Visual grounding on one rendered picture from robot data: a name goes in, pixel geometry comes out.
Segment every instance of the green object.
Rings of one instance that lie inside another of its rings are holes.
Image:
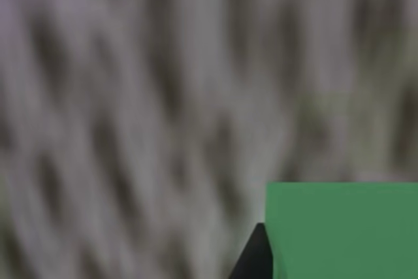
[[[418,184],[272,183],[274,279],[417,279]]]

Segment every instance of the green block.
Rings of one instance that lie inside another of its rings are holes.
[[[418,184],[273,183],[274,279],[417,279]]]

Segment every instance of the green surface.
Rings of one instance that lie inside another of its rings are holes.
[[[273,183],[274,279],[418,278],[418,184]]]

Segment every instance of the black object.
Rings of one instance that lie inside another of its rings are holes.
[[[273,255],[263,223],[255,226],[229,279],[273,279]]]

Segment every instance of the green rectangle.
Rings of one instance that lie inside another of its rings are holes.
[[[274,279],[417,279],[418,184],[273,183]]]

